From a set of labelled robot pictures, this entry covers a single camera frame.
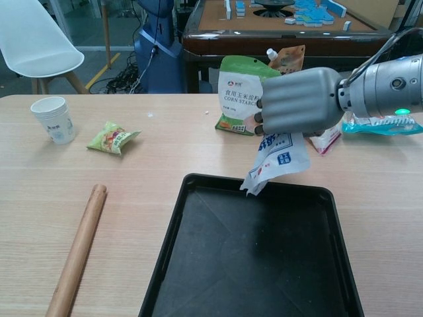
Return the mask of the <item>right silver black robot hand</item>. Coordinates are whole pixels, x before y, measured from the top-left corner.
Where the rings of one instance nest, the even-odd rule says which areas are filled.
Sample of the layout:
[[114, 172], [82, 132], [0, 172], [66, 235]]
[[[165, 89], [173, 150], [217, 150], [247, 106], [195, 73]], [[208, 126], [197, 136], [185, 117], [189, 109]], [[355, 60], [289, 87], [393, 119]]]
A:
[[344, 115], [337, 97], [341, 79], [334, 69], [315, 67], [264, 80], [254, 133], [311, 135], [336, 125]]

